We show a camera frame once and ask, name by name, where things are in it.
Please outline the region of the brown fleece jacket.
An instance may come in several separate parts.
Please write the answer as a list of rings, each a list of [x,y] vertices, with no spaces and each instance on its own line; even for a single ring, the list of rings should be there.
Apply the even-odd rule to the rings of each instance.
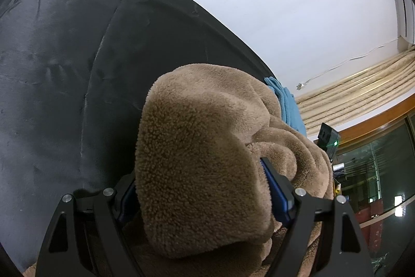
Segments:
[[[261,158],[296,188],[333,198],[328,156],[240,70],[185,65],[159,77],[141,113],[127,237],[146,276],[264,276],[285,236]]]

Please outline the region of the cream curtain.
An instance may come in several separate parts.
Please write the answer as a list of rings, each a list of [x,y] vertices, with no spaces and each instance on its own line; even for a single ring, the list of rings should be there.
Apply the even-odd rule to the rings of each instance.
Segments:
[[[308,136],[340,126],[414,88],[414,47],[296,98]]]

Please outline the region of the blue knit sweater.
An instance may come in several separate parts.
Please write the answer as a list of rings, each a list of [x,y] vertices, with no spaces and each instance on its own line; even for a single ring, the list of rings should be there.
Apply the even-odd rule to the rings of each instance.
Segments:
[[[279,100],[281,106],[281,119],[288,126],[298,131],[303,136],[306,136],[306,127],[302,121],[299,108],[292,93],[274,77],[265,77],[264,81]]]

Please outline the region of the black bed cover sheet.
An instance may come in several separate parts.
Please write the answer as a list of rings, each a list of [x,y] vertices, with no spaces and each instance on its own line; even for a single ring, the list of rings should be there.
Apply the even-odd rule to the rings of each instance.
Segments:
[[[272,75],[194,0],[1,0],[1,244],[18,270],[64,194],[131,172],[148,90],[192,63]]]

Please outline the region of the wooden window frame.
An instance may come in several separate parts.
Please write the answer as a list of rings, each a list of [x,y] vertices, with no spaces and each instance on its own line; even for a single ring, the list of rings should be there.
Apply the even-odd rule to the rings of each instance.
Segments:
[[[349,200],[375,276],[414,275],[414,97],[341,131],[336,184]]]

